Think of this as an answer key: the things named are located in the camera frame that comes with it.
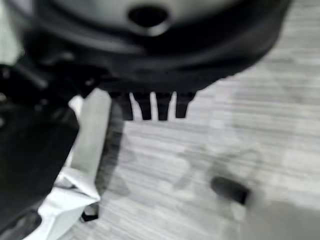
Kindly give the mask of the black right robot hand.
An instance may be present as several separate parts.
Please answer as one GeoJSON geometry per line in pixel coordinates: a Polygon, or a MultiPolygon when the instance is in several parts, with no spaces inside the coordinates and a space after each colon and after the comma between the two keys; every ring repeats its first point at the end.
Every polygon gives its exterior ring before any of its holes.
{"type": "Polygon", "coordinates": [[[195,94],[263,58],[289,0],[5,0],[22,51],[0,66],[0,230],[41,221],[79,131],[69,101],[94,89],[132,120],[150,94],[159,119],[172,93],[184,118],[195,94]]]}

